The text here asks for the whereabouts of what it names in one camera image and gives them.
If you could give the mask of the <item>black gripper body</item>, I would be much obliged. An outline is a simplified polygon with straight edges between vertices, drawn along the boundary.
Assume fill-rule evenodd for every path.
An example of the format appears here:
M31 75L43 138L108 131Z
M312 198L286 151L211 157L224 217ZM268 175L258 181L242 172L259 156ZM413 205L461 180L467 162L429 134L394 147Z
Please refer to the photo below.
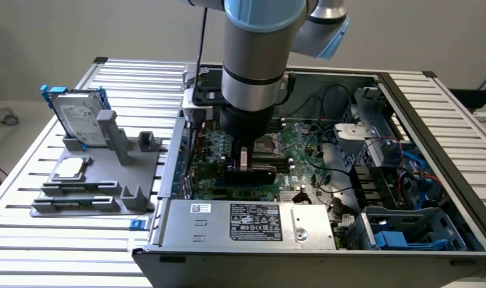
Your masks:
M275 107L250 112L235 106L223 106L220 126L227 135L232 137L232 150L240 151L242 147L250 149L251 145L268 132Z

